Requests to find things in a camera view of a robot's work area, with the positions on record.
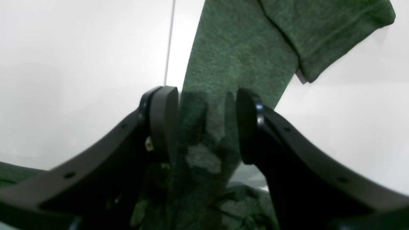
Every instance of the thin vertical wire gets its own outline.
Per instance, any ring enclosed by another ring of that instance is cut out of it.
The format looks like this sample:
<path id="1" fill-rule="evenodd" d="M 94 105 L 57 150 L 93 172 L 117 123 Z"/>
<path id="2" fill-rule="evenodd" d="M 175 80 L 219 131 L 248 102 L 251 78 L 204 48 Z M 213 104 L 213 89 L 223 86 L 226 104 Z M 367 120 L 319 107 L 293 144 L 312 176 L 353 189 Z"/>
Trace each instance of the thin vertical wire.
<path id="1" fill-rule="evenodd" d="M 172 42 L 172 30 L 173 30 L 173 18 L 175 16 L 175 3 L 176 0 L 173 0 L 172 4 L 172 16 L 171 16 L 171 27 L 169 29 L 169 42 L 168 42 L 168 53 L 166 57 L 166 67 L 165 67 L 165 81 L 163 83 L 164 86 L 166 86 L 166 81 L 168 80 L 168 68 L 169 68 L 169 57 L 171 54 L 171 42 Z"/>

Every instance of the screw hole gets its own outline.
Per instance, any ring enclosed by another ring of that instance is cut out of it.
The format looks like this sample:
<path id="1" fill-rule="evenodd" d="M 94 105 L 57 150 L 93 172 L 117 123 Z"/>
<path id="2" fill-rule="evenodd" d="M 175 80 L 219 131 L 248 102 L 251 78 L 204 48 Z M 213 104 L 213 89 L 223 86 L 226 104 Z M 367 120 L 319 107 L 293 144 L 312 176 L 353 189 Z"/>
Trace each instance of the screw hole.
<path id="1" fill-rule="evenodd" d="M 74 176 L 75 176 L 75 172 L 70 172 L 70 173 L 65 174 L 64 178 L 65 179 L 70 179 L 70 178 L 72 178 Z"/>
<path id="2" fill-rule="evenodd" d="M 348 180 L 345 179 L 344 177 L 337 177 L 337 181 L 339 181 L 339 182 L 341 182 L 341 183 L 344 183 L 344 184 L 347 184 L 347 183 L 348 183 Z"/>

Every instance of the shirt sleeve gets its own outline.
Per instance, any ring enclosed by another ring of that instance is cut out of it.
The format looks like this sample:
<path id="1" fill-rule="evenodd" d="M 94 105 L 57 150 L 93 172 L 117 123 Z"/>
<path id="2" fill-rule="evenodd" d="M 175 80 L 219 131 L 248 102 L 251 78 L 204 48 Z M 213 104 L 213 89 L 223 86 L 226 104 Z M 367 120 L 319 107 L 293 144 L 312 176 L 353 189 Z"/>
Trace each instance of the shirt sleeve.
<path id="1" fill-rule="evenodd" d="M 389 0 L 260 0 L 313 82 L 333 62 L 375 30 L 395 21 Z"/>

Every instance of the white background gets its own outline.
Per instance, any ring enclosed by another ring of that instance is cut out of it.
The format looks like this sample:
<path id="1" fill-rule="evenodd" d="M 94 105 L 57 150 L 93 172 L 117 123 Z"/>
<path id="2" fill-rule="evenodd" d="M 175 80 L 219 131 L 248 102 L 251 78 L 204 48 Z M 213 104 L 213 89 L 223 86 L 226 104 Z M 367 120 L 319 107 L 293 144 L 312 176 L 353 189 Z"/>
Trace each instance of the white background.
<path id="1" fill-rule="evenodd" d="M 358 173 L 409 194 L 409 2 L 276 111 Z M 177 0 L 167 85 L 182 89 L 204 0 Z M 0 161 L 50 169 L 105 135 L 163 85 L 169 0 L 0 2 Z M 232 181 L 265 188 L 254 166 Z"/>

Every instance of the white wall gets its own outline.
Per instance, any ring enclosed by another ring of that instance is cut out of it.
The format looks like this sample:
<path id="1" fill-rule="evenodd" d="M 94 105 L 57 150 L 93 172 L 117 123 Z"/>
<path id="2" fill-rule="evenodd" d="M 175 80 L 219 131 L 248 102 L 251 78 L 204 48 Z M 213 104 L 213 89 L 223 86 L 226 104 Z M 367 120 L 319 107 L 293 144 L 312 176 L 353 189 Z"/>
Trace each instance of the white wall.
<path id="1" fill-rule="evenodd" d="M 377 30 L 312 84 L 294 76 L 276 111 L 356 172 L 409 194 L 409 2 L 391 0 L 393 25 Z M 177 0 L 168 83 L 182 88 L 203 0 Z M 231 181 L 267 189 L 254 166 Z"/>
<path id="2" fill-rule="evenodd" d="M 0 161 L 50 169 L 163 85 L 169 0 L 0 1 Z"/>

